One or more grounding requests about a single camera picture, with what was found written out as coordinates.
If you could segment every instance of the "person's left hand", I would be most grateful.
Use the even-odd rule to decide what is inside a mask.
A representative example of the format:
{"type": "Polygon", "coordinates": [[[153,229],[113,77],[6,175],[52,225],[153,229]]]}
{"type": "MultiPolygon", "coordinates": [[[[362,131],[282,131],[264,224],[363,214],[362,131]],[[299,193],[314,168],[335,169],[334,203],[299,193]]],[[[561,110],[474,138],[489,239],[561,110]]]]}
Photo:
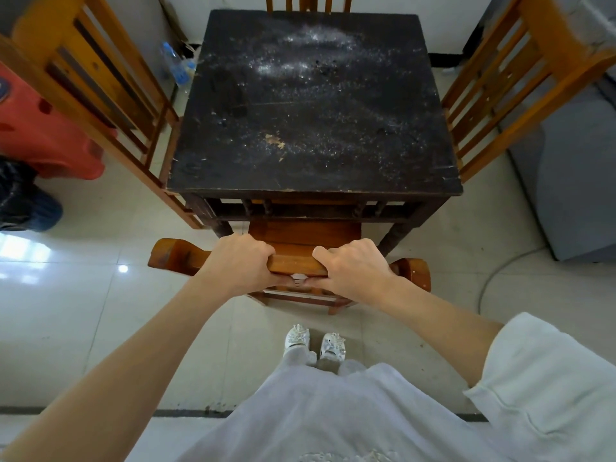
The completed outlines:
{"type": "Polygon", "coordinates": [[[225,300],[273,285],[294,287],[290,276],[267,270],[267,258],[275,253],[273,246],[249,234],[223,236],[187,287],[203,295],[210,295],[213,289],[225,300]]]}

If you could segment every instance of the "person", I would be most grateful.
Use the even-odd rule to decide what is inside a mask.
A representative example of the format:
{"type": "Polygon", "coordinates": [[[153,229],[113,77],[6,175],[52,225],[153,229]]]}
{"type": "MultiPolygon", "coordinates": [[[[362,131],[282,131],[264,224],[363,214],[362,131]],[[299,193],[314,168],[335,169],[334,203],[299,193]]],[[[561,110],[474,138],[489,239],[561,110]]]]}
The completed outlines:
{"type": "MultiPolygon", "coordinates": [[[[293,285],[266,268],[274,249],[250,235],[219,240],[201,270],[147,324],[58,397],[4,452],[4,462],[120,461],[177,367],[230,298],[293,285]]],[[[523,313],[507,325],[397,277],[370,240],[316,247],[327,278],[306,279],[377,308],[430,344],[470,386],[497,436],[527,460],[607,461],[616,455],[616,368],[523,313]]],[[[309,332],[293,328],[280,366],[246,402],[180,458],[193,461],[510,461],[488,440],[386,364],[345,364],[326,337],[314,368],[309,332]]]]}

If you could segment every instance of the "white shirt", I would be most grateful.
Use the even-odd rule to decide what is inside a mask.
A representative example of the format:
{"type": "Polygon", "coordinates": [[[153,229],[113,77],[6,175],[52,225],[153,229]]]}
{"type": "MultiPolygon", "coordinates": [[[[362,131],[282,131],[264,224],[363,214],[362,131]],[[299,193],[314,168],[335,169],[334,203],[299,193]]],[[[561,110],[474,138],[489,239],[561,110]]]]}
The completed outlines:
{"type": "Polygon", "coordinates": [[[345,377],[292,366],[180,461],[514,460],[506,447],[519,462],[616,460],[616,367],[527,313],[498,333],[465,395],[496,442],[389,365],[345,377]]]}

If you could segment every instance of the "foot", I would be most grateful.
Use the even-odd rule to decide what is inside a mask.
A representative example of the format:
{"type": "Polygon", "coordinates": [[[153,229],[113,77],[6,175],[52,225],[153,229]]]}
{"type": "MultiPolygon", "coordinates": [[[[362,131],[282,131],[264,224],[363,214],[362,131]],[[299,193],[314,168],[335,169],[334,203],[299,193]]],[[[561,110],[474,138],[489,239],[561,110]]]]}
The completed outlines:
{"type": "Polygon", "coordinates": [[[291,347],[300,345],[310,348],[310,329],[306,329],[301,324],[296,324],[287,333],[287,338],[285,339],[285,353],[291,347]]]}
{"type": "Polygon", "coordinates": [[[321,342],[321,358],[343,362],[345,355],[344,339],[336,332],[327,333],[321,342]]]}

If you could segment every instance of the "hand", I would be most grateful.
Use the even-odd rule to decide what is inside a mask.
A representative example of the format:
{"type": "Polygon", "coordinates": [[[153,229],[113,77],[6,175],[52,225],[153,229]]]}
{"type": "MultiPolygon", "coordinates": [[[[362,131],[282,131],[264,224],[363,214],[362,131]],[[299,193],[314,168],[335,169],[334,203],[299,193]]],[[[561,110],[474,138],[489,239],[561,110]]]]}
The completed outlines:
{"type": "Polygon", "coordinates": [[[209,291],[213,289],[220,293],[225,301],[273,285],[294,287],[295,281],[291,277],[267,270],[267,258],[275,253],[273,246],[257,241],[249,234],[223,236],[187,286],[200,289],[207,285],[209,291]]]}
{"type": "Polygon", "coordinates": [[[307,287],[317,287],[353,301],[375,306],[387,293],[387,285],[396,278],[372,240],[351,241],[340,248],[318,246],[314,259],[327,269],[327,278],[308,278],[307,287]]]}

